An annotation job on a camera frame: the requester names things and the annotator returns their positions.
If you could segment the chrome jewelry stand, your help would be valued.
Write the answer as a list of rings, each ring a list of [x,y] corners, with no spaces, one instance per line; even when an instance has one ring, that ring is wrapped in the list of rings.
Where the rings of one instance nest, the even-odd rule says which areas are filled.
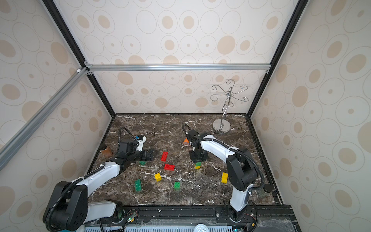
[[[226,81],[226,84],[229,86],[227,90],[224,90],[220,85],[215,84],[211,87],[211,90],[215,91],[210,96],[210,100],[212,102],[219,101],[219,97],[226,97],[222,106],[222,116],[220,119],[217,119],[213,122],[213,130],[216,133],[224,134],[231,130],[231,124],[227,121],[227,112],[228,109],[231,107],[234,107],[234,103],[232,102],[232,99],[235,99],[239,102],[248,102],[249,98],[247,97],[241,97],[237,98],[235,97],[236,94],[240,94],[242,92],[245,92],[249,89],[248,86],[242,85],[240,86],[240,91],[234,92],[233,88],[235,87],[235,81],[233,79],[228,79]]]

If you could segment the red long lego brick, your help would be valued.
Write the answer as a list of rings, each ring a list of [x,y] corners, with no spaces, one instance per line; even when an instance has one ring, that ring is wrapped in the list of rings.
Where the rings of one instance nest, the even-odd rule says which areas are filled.
[[[165,164],[164,165],[164,170],[174,171],[175,170],[175,166],[174,165],[170,165],[170,164]]]
[[[160,160],[163,161],[163,162],[166,162],[167,157],[168,157],[168,152],[164,151],[162,153],[162,156],[161,156],[161,159]]]

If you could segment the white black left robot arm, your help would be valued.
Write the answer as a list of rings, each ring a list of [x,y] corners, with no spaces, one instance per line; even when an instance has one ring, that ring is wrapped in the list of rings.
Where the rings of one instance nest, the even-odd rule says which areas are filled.
[[[159,153],[156,149],[144,150],[143,145],[143,140],[123,142],[118,145],[117,153],[99,168],[74,181],[56,184],[43,215],[46,229],[50,232],[76,231],[85,223],[101,218],[121,223],[125,217],[121,202],[105,200],[89,203],[88,198],[131,164],[152,161]]]

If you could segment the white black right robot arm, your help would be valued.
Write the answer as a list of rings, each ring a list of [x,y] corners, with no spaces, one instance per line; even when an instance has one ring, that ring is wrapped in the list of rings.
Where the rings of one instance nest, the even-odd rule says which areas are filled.
[[[194,163],[205,162],[211,153],[227,166],[228,179],[233,186],[228,204],[228,214],[233,221],[240,221],[248,205],[252,191],[263,189],[265,178],[262,170],[254,161],[251,152],[225,144],[208,133],[195,130],[185,132],[192,150],[190,159]]]

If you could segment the black round knob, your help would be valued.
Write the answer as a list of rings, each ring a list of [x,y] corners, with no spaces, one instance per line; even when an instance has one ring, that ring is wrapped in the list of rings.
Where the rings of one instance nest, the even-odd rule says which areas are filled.
[[[263,186],[263,191],[265,193],[271,193],[273,190],[274,190],[274,187],[272,185],[270,185],[270,184],[265,184]]]

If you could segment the black vertical frame post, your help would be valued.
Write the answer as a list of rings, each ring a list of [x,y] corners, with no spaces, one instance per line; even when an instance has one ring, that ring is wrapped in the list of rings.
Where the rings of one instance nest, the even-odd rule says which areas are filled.
[[[63,19],[60,11],[57,9],[57,5],[54,1],[49,0],[43,0],[42,3],[45,5],[47,11],[51,15],[51,18],[53,19],[54,23],[57,25],[57,28],[61,32],[63,38],[67,42],[69,48],[71,49],[73,55],[77,59],[80,66],[83,68],[87,68],[89,74],[87,75],[90,83],[92,84],[94,90],[96,91],[99,99],[102,101],[105,109],[108,111],[111,118],[114,118],[116,116],[116,113],[114,112],[111,104],[109,103],[107,97],[103,93],[103,90],[98,83],[96,77],[94,76],[93,72],[90,70],[90,68],[87,66],[87,61],[85,59],[85,56],[83,55],[79,45],[77,44],[74,36],[72,35],[71,31],[69,30],[65,20]]]
[[[280,42],[278,43],[278,47],[272,57],[272,60],[270,62],[270,69],[268,70],[268,72],[264,75],[264,78],[257,90],[257,93],[252,101],[252,104],[249,108],[249,111],[247,112],[247,117],[250,119],[265,91],[265,88],[267,87],[267,84],[271,78],[271,76],[273,75],[273,72],[275,71],[282,55],[283,55],[283,52],[285,50],[285,48],[287,47],[288,45],[288,42],[300,20],[300,17],[302,16],[302,13],[304,12],[306,6],[308,4],[308,0],[299,0],[297,2],[297,5],[293,11],[293,14],[290,18],[290,20],[288,21],[288,25],[283,33],[283,36],[280,40]]]

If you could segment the black vertical frame post right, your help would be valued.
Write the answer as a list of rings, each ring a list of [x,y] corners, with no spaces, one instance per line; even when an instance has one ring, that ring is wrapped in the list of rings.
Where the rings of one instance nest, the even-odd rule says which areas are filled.
[[[304,12],[306,6],[308,4],[308,0],[299,0],[297,2],[297,5],[293,11],[293,14],[290,18],[290,20],[288,21],[288,25],[283,33],[283,36],[280,40],[280,42],[278,43],[278,47],[272,57],[272,60],[270,62],[270,69],[268,70],[268,72],[264,75],[264,78],[257,90],[257,93],[252,101],[252,104],[249,108],[249,111],[247,112],[247,117],[250,119],[265,91],[265,88],[267,87],[267,84],[271,78],[271,76],[273,75],[273,72],[275,71],[282,55],[283,55],[283,52],[285,50],[285,48],[287,47],[288,45],[288,42],[300,20],[300,17],[302,16],[302,13]]]

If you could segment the yellow long lego brick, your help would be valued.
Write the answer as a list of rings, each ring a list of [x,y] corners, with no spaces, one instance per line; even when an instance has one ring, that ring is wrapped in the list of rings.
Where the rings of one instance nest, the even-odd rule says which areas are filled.
[[[227,184],[227,182],[228,182],[228,174],[227,173],[222,173],[221,182],[223,184]]]

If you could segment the aluminium left diagonal rail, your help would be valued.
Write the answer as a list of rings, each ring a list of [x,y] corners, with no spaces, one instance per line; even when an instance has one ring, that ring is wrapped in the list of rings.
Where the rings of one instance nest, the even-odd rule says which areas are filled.
[[[87,75],[87,72],[88,69],[86,67],[81,67],[1,149],[1,169],[9,163],[80,79]]]

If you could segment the black vertical frame post left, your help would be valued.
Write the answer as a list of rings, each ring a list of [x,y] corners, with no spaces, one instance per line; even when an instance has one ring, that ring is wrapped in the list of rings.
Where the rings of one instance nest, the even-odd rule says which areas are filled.
[[[109,103],[107,97],[103,93],[103,90],[98,83],[96,77],[94,76],[93,72],[90,70],[90,68],[87,66],[87,61],[85,59],[85,56],[83,55],[79,45],[77,44],[74,36],[72,35],[71,31],[69,30],[65,20],[63,19],[60,11],[57,9],[57,5],[54,1],[49,0],[43,0],[42,3],[45,5],[47,11],[51,15],[51,18],[53,19],[54,23],[57,25],[57,28],[61,32],[63,38],[67,42],[69,48],[71,49],[73,55],[77,59],[80,66],[83,68],[87,68],[89,74],[87,75],[90,83],[92,84],[94,90],[96,91],[99,99],[102,101],[105,109],[108,111],[111,118],[114,118],[116,116],[116,113],[114,112],[111,104]]]

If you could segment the yellow rounded lego brick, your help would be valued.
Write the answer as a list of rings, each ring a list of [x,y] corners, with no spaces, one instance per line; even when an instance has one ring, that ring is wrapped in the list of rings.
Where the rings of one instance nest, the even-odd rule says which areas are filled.
[[[160,173],[156,173],[156,174],[154,174],[154,177],[155,177],[155,180],[156,180],[157,182],[159,182],[159,181],[162,180],[162,177],[161,177]]]

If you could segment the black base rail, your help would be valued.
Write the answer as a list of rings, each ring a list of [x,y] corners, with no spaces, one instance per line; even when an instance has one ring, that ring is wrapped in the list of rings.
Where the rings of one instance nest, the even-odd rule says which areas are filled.
[[[286,205],[248,205],[233,213],[221,206],[126,206],[123,219],[103,218],[86,224],[87,232],[299,232],[293,209]]]

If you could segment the brown cup at left wall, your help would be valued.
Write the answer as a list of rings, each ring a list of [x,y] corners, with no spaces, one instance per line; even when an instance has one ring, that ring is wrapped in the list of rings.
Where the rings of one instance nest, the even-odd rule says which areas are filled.
[[[109,159],[113,156],[113,151],[111,150],[111,148],[109,146],[107,146],[106,144],[101,144],[99,146],[99,150],[100,152],[102,153],[102,155],[106,158],[106,159]]]

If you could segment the aluminium horizontal back rail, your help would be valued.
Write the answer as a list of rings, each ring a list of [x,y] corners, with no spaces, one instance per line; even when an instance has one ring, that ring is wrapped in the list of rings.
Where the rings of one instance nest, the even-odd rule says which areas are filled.
[[[156,71],[234,71],[234,70],[269,70],[269,63],[230,63],[230,64],[88,64],[93,72],[156,72]]]

